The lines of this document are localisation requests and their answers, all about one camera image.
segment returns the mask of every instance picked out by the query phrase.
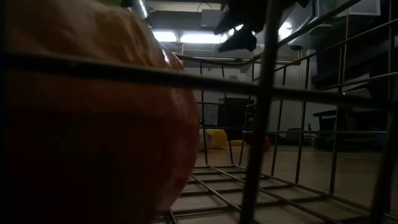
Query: ceiling light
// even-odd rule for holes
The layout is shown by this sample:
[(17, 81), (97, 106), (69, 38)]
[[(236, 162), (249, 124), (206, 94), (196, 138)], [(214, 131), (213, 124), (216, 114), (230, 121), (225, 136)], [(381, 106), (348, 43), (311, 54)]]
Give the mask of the ceiling light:
[(153, 31), (155, 38), (159, 42), (175, 42), (177, 37), (172, 31)]
[(235, 29), (236, 29), (236, 31), (238, 31), (238, 30), (242, 29), (242, 27), (243, 27), (243, 24), (241, 24), (241, 25), (235, 27)]
[(232, 36), (232, 35), (234, 35), (234, 32), (235, 32), (234, 29), (230, 29), (230, 30), (228, 31), (228, 34), (229, 34), (230, 36)]
[(284, 22), (279, 28), (279, 38), (281, 40), (285, 39), (292, 33), (292, 25), (288, 22)]
[(220, 35), (214, 34), (185, 34), (180, 39), (183, 43), (192, 43), (192, 44), (219, 44), (221, 41)]
[(222, 43), (226, 42), (227, 39), (228, 39), (228, 36), (226, 34), (223, 34), (221, 36), (220, 43), (222, 44)]

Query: ductwork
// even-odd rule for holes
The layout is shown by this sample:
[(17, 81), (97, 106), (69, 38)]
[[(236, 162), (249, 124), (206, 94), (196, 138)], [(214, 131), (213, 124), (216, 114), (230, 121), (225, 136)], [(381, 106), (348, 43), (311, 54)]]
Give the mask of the ductwork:
[(128, 7), (130, 11), (135, 12), (145, 19), (149, 16), (149, 6), (147, 0), (128, 0)]

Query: tiled floor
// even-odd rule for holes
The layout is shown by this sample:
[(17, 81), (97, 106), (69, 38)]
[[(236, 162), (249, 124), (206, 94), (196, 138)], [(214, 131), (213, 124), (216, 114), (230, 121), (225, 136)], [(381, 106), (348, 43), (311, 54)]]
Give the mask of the tiled floor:
[[(233, 147), (234, 162), (239, 161), (240, 147)], [(243, 156), (243, 166), (246, 166), (247, 149)], [(271, 173), (272, 155), (273, 150), (269, 151), (264, 157), (264, 165), (262, 168), (263, 173)], [(328, 151), (314, 151), (311, 147), (303, 149), (302, 163), (300, 170), (300, 182), (307, 187), (317, 189), (323, 192), (328, 192), (330, 182), (331, 170), (331, 156), (332, 153)], [(208, 153), (209, 163), (213, 166), (230, 166), (228, 150), (216, 150)], [(380, 161), (381, 154), (378, 152), (362, 151), (362, 152), (339, 152), (336, 170), (336, 196), (347, 198), (354, 202), (358, 202), (365, 206), (370, 206), (373, 194), (373, 187), (377, 177), (377, 168)], [(275, 165), (275, 176), (281, 179), (294, 181), (295, 168), (297, 163), (297, 147), (294, 146), (281, 146), (277, 153), (277, 162)], [(196, 166), (204, 166), (204, 154), (200, 153), (197, 159)], [(224, 171), (234, 171), (233, 169), (223, 169)], [(195, 173), (211, 172), (208, 169), (197, 169)], [(245, 174), (233, 174), (236, 177), (244, 178)], [(200, 180), (209, 181), (215, 179), (230, 179), (230, 177), (223, 174), (216, 175), (197, 175)], [(240, 182), (217, 182), (208, 183), (208, 185), (215, 190), (228, 190), (228, 189), (242, 189), (244, 185)], [(284, 183), (266, 179), (261, 180), (261, 187), (284, 185)], [(206, 192), (206, 188), (202, 185), (188, 184), (183, 192)], [(296, 187), (284, 189), (272, 189), (270, 192), (282, 196), (284, 198), (304, 198), (314, 197), (317, 194), (302, 190)], [(231, 202), (236, 205), (241, 205), (242, 192), (222, 194)], [(275, 202), (275, 198), (260, 193), (257, 202)], [(320, 212), (335, 220), (347, 221), (350, 218), (365, 216), (367, 213), (358, 208), (345, 205), (334, 200), (322, 200), (314, 202), (300, 203), (306, 208), (310, 208)], [(214, 195), (201, 195), (195, 197), (180, 197), (172, 205), (173, 211), (187, 210), (191, 208), (205, 208), (205, 207), (220, 207), (226, 206), (222, 200)], [(397, 214), (398, 209), (396, 202), (393, 203), (392, 213)], [(255, 214), (256, 220), (261, 223), (322, 223), (322, 220), (309, 215), (290, 205), (272, 206), (258, 208)], [(218, 212), (207, 215), (190, 215), (177, 217), (179, 223), (237, 223), (239, 214), (230, 212)], [(160, 223), (167, 223), (167, 220), (159, 220)]]

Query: wire grid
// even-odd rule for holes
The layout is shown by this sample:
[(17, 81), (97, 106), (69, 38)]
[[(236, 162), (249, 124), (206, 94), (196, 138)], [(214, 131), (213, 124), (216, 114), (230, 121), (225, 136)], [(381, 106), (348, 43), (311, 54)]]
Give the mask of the wire grid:
[[(382, 162), (381, 162), (381, 168), (379, 170), (379, 175), (377, 178), (376, 182), (376, 187), (374, 191), (374, 200), (372, 204), (372, 208), (367, 208), (364, 207), (363, 205), (357, 204), (355, 202), (351, 202), (349, 200), (345, 200), (343, 198), (339, 198), (333, 195), (333, 190), (334, 190), (334, 179), (335, 179), (335, 171), (336, 171), (336, 155), (337, 155), (337, 136), (340, 134), (375, 134), (375, 132), (362, 132), (362, 131), (354, 131), (354, 132), (347, 132), (347, 131), (337, 131), (337, 127), (339, 126), (338, 124), (338, 116), (339, 116), (339, 109), (337, 109), (336, 113), (336, 125), (335, 125), (335, 130), (330, 131), (327, 133), (334, 134), (334, 150), (333, 150), (333, 161), (332, 161), (332, 171), (331, 171), (331, 181), (330, 181), (330, 194), (326, 194), (324, 192), (319, 192), (314, 189), (310, 189), (308, 187), (304, 187), (302, 185), (297, 184), (298, 179), (299, 179), (299, 174), (300, 174), (300, 155), (301, 155), (301, 148), (302, 148), (302, 140), (303, 140), (303, 135), (305, 133), (323, 133), (319, 131), (304, 131), (303, 130), (303, 123), (304, 123), (304, 117), (302, 117), (302, 127), (300, 131), (296, 132), (289, 132), (289, 131), (280, 131), (278, 125), (278, 130), (276, 131), (266, 131), (267, 129), (267, 118), (269, 114), (269, 108), (270, 108), (270, 102), (272, 101), (272, 98), (278, 98), (281, 100), (299, 100), (303, 101), (304, 104), (307, 101), (311, 102), (317, 102), (317, 103), (329, 103), (329, 104), (336, 104), (338, 106), (359, 106), (359, 107), (366, 107), (366, 108), (377, 108), (377, 109), (383, 109), (383, 110), (389, 110), (393, 114), (391, 123), (389, 124), (389, 133), (382, 132), (377, 134), (389, 134), (390, 136), (393, 136), (398, 132), (398, 124), (397, 124), (397, 119), (396, 119), (396, 103), (393, 100), (394, 97), (392, 97), (392, 86), (393, 82), (391, 78), (394, 78), (396, 75), (398, 75), (398, 72), (392, 71), (392, 50), (394, 49), (394, 38), (392, 37), (393, 30), (392, 30), (392, 25), (393, 23), (396, 23), (398, 19), (393, 19), (393, 4), (396, 4), (394, 0), (390, 0), (390, 13), (389, 13), (389, 22), (380, 25), (378, 27), (375, 27), (371, 30), (368, 30), (366, 32), (363, 32), (361, 34), (358, 34), (356, 36), (348, 38), (346, 36), (346, 39), (340, 43), (337, 43), (335, 45), (329, 46), (325, 49), (319, 50), (318, 52), (314, 54), (310, 54), (306, 57), (300, 58), (294, 62), (291, 62), (287, 65), (284, 65), (280, 68), (274, 69), (275, 66), (275, 58), (276, 58), (276, 52), (277, 49), (291, 40), (297, 38), (298, 36), (308, 32), (310, 29), (324, 23), (326, 20), (332, 18), (333, 16), (341, 13), (345, 9), (349, 8), (350, 6), (356, 4), (360, 0), (350, 0), (346, 1), (342, 5), (338, 6), (336, 9), (324, 14), (323, 16), (319, 17), (315, 21), (305, 25), (302, 27), (300, 30), (294, 32), (292, 35), (289, 37), (285, 38), (284, 40), (281, 40), (280, 42), (277, 41), (277, 32), (279, 29), (279, 20), (280, 20), (280, 10), (279, 10), (279, 1), (276, 0), (269, 0), (268, 3), (268, 12), (267, 12), (267, 32), (266, 32), (266, 43), (265, 43), (265, 49), (266, 51), (263, 54), (259, 54), (255, 56), (252, 60), (249, 60), (247, 62), (243, 63), (226, 63), (226, 62), (215, 62), (211, 60), (203, 60), (203, 59), (197, 59), (197, 58), (187, 58), (187, 57), (180, 57), (181, 59), (184, 60), (192, 60), (192, 61), (197, 61), (200, 62), (200, 65), (202, 63), (210, 63), (213, 65), (220, 65), (223, 67), (228, 66), (228, 67), (241, 67), (244, 65), (248, 65), (250, 63), (253, 63), (258, 60), (259, 58), (263, 58), (263, 64), (262, 64), (262, 72), (260, 78), (252, 78), (254, 80), (259, 80), (259, 85), (252, 85), (250, 83), (240, 83), (240, 82), (230, 82), (226, 80), (216, 80), (212, 78), (205, 78), (205, 77), (191, 77), (187, 75), (182, 75), (179, 73), (174, 73), (174, 72), (167, 72), (167, 71), (162, 71), (154, 68), (144, 68), (144, 67), (139, 67), (139, 66), (134, 66), (134, 65), (120, 65), (120, 64), (115, 64), (115, 63), (108, 63), (108, 62), (102, 62), (99, 60), (87, 60), (84, 58), (77, 58), (77, 57), (50, 57), (50, 56), (43, 56), (43, 55), (34, 55), (34, 54), (27, 54), (23, 52), (6, 52), (4, 51), (4, 44), (5, 41), (5, 32), (4, 32), (4, 23), (1, 25), (1, 41), (2, 41), (2, 51), (1, 51), (1, 61), (0, 65), (0, 72), (2, 75), (2, 78), (4, 78), (4, 71), (7, 69), (19, 69), (19, 70), (25, 70), (25, 71), (35, 71), (35, 72), (45, 72), (45, 73), (51, 73), (51, 74), (56, 74), (56, 75), (66, 75), (68, 77), (77, 77), (77, 78), (100, 78), (100, 79), (105, 79), (105, 80), (114, 80), (114, 81), (120, 81), (120, 82), (132, 82), (132, 83), (150, 83), (150, 84), (158, 84), (158, 85), (170, 85), (170, 86), (177, 86), (177, 87), (182, 87), (182, 88), (196, 88), (196, 89), (201, 89), (202, 90), (202, 102), (201, 104), (204, 105), (206, 103), (203, 102), (203, 91), (204, 90), (216, 90), (216, 91), (225, 91), (225, 92), (231, 92), (231, 93), (242, 93), (242, 94), (248, 94), (250, 95), (249, 99), (251, 96), (256, 96), (257, 97), (257, 104), (255, 105), (248, 105), (249, 107), (256, 107), (256, 122), (255, 122), (255, 127), (253, 131), (244, 131), (243, 134), (253, 134), (254, 136), (254, 144), (252, 145), (252, 148), (250, 150), (249, 154), (249, 165), (248, 168), (246, 169), (245, 167), (241, 167), (239, 165), (235, 165), (233, 158), (231, 156), (231, 162), (232, 166), (231, 167), (237, 167), (240, 169), (240, 171), (235, 171), (235, 172), (225, 172), (222, 169), (224, 168), (231, 168), (231, 167), (213, 167), (210, 166), (207, 163), (207, 149), (205, 148), (205, 156), (206, 156), (206, 167), (197, 167), (197, 169), (208, 169), (215, 171), (216, 174), (222, 174), (229, 179), (222, 179), (222, 180), (200, 180), (197, 176), (202, 175), (198, 173), (193, 173), (192, 174), (192, 179), (189, 184), (192, 183), (199, 183), (200, 185), (204, 186), (207, 189), (207, 192), (190, 192), (190, 193), (183, 193), (181, 197), (187, 197), (189, 195), (201, 195), (201, 194), (208, 194), (208, 195), (215, 195), (218, 197), (220, 200), (224, 201), (224, 203), (227, 204), (227, 206), (224, 207), (218, 207), (218, 208), (202, 208), (201, 210), (186, 210), (186, 211), (171, 211), (169, 210), (165, 214), (165, 218), (168, 217), (168, 219), (172, 223), (178, 223), (177, 219), (175, 217), (178, 216), (183, 216), (183, 215), (190, 215), (190, 214), (195, 214), (195, 213), (213, 213), (213, 212), (221, 212), (221, 211), (228, 211), (228, 210), (233, 210), (236, 212), (240, 213), (240, 220), (239, 223), (249, 223), (249, 222), (254, 222), (254, 223), (259, 223), (258, 220), (253, 219), (253, 214), (254, 214), (254, 209), (258, 207), (268, 207), (268, 206), (274, 206), (274, 205), (291, 205), (295, 208), (298, 208), (306, 213), (309, 213), (313, 215), (314, 217), (317, 217), (327, 223), (346, 223), (346, 222), (356, 222), (360, 220), (369, 220), (371, 223), (382, 223), (385, 218), (390, 218), (391, 220), (397, 220), (396, 217), (386, 215), (386, 207), (387, 203), (389, 200), (389, 192), (390, 192), (390, 187), (391, 187), (391, 177), (392, 177), (392, 170), (394, 163), (396, 161), (397, 153), (395, 149), (397, 148), (397, 140), (394, 138), (389, 138), (387, 142), (387, 147), (386, 150), (383, 154)], [(372, 78), (366, 78), (363, 80), (357, 80), (357, 81), (352, 81), (352, 82), (343, 82), (343, 74), (345, 72), (345, 60), (346, 60), (346, 45), (350, 41), (357, 39), (358, 37), (364, 36), (364, 35), (369, 35), (372, 34), (373, 32), (383, 29), (383, 28), (388, 28), (389, 29), (389, 68), (388, 68), (388, 73), (385, 75), (380, 75), (378, 77), (372, 77)], [(332, 88), (337, 88), (338, 89), (338, 94), (332, 94), (332, 93), (325, 93), (325, 92), (314, 92), (314, 91), (308, 91), (308, 90), (290, 90), (290, 89), (283, 89), (283, 88), (276, 88), (273, 87), (273, 74), (274, 72), (278, 70), (284, 70), (284, 80), (285, 80), (285, 74), (286, 74), (286, 68), (290, 65), (297, 64), (302, 62), (303, 60), (307, 60), (307, 70), (306, 70), (306, 86), (308, 85), (308, 64), (309, 64), (309, 59), (313, 56), (316, 56), (317, 54), (324, 53), (327, 50), (334, 49), (334, 48), (340, 48), (340, 72), (339, 72), (339, 82), (337, 85), (329, 86), (327, 88), (324, 88), (324, 90), (327, 89), (332, 89)], [(358, 84), (358, 83), (364, 83), (364, 82), (373, 82), (376, 80), (381, 80), (381, 79), (389, 79), (390, 80), (390, 85), (389, 85), (389, 99), (388, 100), (373, 100), (373, 99), (368, 99), (368, 98), (360, 98), (360, 97), (355, 97), (355, 96), (343, 96), (341, 94), (341, 88), (343, 86), (348, 86), (348, 85), (353, 85), (353, 84)], [(2, 114), (2, 122), (3, 124), (5, 123), (5, 113)], [(205, 129), (208, 128), (206, 126), (201, 127), (203, 131), (205, 132)], [(266, 133), (299, 133), (300, 134), (300, 145), (299, 145), (299, 154), (297, 158), (297, 168), (296, 168), (296, 179), (295, 183), (293, 182), (288, 182), (286, 180), (278, 179), (277, 177), (274, 177), (272, 175), (266, 175), (261, 173), (261, 164), (262, 164), (262, 156), (264, 153), (264, 140), (265, 140), (265, 135)], [(274, 163), (276, 159), (276, 154), (277, 150), (275, 150), (274, 157), (273, 157), (273, 163), (272, 166), (274, 168)], [(236, 177), (233, 174), (246, 174), (246, 177), (244, 179)], [(304, 189), (313, 193), (318, 194), (316, 197), (310, 197), (310, 198), (294, 198), (294, 199), (287, 199), (283, 198), (279, 195), (276, 195), (272, 193), (270, 190), (272, 187), (261, 187), (259, 188), (259, 181), (261, 179), (273, 179), (277, 180), (279, 182), (284, 183), (284, 185), (278, 186), (278, 187), (273, 187), (273, 188), (291, 188), (291, 187), (297, 187), (300, 189)], [(215, 190), (212, 189), (208, 183), (210, 182), (228, 182), (228, 181), (236, 181), (240, 183), (244, 183), (245, 187), (244, 189), (232, 189), (232, 190), (227, 190), (227, 191), (222, 191), (222, 190)], [(228, 192), (244, 192), (243, 195), (243, 202), (242, 205), (236, 205), (229, 201), (227, 198), (222, 196), (222, 194), (228, 193)], [(256, 198), (258, 192), (262, 192), (264, 194), (270, 195), (271, 197), (274, 197), (277, 199), (276, 202), (272, 203), (257, 203)], [(364, 217), (356, 217), (354, 219), (350, 220), (335, 220), (332, 219), (328, 216), (325, 216), (321, 213), (318, 213), (314, 210), (305, 208), (301, 206), (300, 203), (302, 202), (309, 202), (309, 201), (317, 201), (317, 200), (324, 200), (324, 199), (332, 199), (332, 200), (337, 200), (339, 202), (360, 208), (362, 210), (369, 211), (369, 216), (364, 216)]]

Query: red object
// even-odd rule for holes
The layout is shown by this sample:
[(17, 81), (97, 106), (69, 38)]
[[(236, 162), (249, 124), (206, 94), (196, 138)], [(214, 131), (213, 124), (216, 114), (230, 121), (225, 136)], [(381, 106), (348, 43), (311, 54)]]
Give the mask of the red object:
[[(4, 11), (8, 50), (182, 69), (121, 7), (7, 0)], [(6, 86), (14, 223), (151, 223), (187, 183), (199, 148), (191, 90), (21, 71)]]
[(271, 148), (272, 143), (269, 137), (266, 136), (266, 152)]

